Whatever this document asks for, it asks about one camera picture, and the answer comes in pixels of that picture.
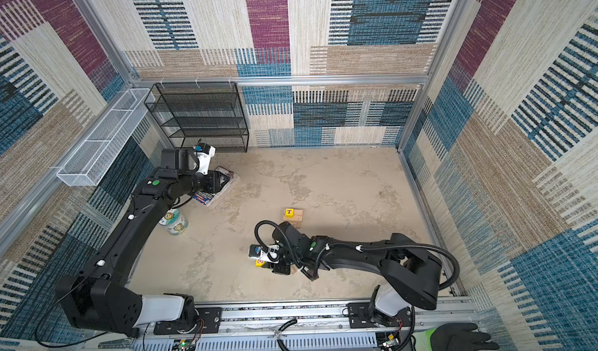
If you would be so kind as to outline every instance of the black and green glove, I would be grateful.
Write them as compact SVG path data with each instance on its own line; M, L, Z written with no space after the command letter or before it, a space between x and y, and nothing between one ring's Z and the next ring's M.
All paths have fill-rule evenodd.
M413 333L415 351L478 351L497 350L490 334L473 332L478 328L471 323L444 324L435 329Z

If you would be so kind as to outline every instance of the stained floor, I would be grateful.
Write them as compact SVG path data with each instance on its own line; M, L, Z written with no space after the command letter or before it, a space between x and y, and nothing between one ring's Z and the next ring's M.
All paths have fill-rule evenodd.
M181 208L190 221L181 235L156 227L130 288L138 294L175 292L196 301L365 298L382 277L357 270L320 271L310 282L296 273L273 274L248 258L260 220L282 221L284 209L304 209L301 232L351 241L404 233L430 238L393 148L250 149L216 153L211 168L239 175L216 207L193 200ZM260 230L272 241L272 228Z

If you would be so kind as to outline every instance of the black wire rack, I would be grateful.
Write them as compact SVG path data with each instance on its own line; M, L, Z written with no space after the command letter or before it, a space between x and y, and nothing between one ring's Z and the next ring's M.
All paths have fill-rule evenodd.
M198 142L225 153L246 153L249 130L235 83L160 83L145 106L174 147Z

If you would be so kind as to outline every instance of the green glove cuff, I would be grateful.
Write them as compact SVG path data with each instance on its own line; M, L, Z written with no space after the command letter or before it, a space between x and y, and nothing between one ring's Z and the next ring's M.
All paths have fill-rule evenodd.
M415 338L414 351L432 351L432 344L430 343L430 337L437 328L428 329L426 331L418 331L413 333Z

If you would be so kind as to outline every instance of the cylindrical container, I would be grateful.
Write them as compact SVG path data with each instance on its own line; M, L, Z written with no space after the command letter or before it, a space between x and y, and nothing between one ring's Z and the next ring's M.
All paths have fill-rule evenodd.
M171 235L180 235L189 225L189 221L183 217L181 211L174 208L169 209L159 223L165 226Z

